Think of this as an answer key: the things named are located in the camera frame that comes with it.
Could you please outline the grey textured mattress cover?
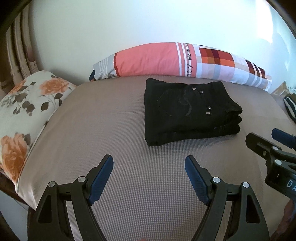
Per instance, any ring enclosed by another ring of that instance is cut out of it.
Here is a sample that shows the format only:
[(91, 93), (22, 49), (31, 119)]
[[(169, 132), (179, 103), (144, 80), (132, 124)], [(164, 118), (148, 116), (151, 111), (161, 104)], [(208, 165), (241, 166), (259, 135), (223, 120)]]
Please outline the grey textured mattress cover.
[(146, 77), (114, 78), (78, 86), (46, 124), (18, 180), (18, 195), (31, 208), (50, 181), (71, 183), (113, 157), (114, 168), (93, 213), (107, 240), (191, 240), (205, 213), (185, 171), (185, 158), (224, 182), (248, 182), (259, 200), (270, 233), (288, 198), (265, 183), (265, 161), (247, 148), (255, 133), (271, 140), (295, 124), (266, 91), (226, 83), (242, 107), (236, 135), (184, 140), (149, 147), (144, 138)]

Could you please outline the beige brown curtain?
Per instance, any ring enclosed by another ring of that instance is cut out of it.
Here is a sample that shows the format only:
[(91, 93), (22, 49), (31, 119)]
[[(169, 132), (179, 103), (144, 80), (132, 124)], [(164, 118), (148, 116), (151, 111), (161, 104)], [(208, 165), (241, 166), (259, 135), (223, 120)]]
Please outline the beige brown curtain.
[(1, 98), (39, 71), (29, 27), (30, 1), (1, 1)]

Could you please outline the floral white orange pillow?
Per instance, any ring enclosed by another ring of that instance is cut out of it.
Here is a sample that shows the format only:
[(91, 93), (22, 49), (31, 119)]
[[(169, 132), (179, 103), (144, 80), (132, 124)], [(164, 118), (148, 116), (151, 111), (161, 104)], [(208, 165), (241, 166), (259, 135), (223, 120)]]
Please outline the floral white orange pillow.
[(75, 88), (51, 72), (39, 71), (1, 100), (1, 170), (14, 185), (46, 122)]

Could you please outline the black pants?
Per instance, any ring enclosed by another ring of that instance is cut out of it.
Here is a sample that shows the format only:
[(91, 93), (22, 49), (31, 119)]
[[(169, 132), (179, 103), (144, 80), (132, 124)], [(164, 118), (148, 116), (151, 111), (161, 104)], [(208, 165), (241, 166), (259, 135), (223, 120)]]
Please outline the black pants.
[(241, 113), (242, 107), (221, 81), (185, 84), (146, 80), (144, 137), (148, 146), (236, 135)]

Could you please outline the pink checkered long pillow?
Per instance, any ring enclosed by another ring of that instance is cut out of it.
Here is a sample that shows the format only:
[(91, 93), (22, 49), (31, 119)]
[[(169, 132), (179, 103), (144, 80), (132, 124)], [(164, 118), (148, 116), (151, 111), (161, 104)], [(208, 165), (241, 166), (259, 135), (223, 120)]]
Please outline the pink checkered long pillow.
[(189, 43), (149, 43), (116, 52), (93, 65), (90, 81), (128, 76), (182, 76), (220, 80), (268, 91), (272, 78), (254, 63)]

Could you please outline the dark striped garment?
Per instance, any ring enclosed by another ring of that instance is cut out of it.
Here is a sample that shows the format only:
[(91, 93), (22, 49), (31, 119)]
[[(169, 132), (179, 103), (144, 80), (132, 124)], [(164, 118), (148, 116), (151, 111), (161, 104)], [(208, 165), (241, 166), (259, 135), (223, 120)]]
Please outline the dark striped garment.
[(288, 112), (288, 115), (293, 120), (294, 123), (296, 123), (296, 94), (287, 94), (283, 102), (285, 104), (285, 108)]

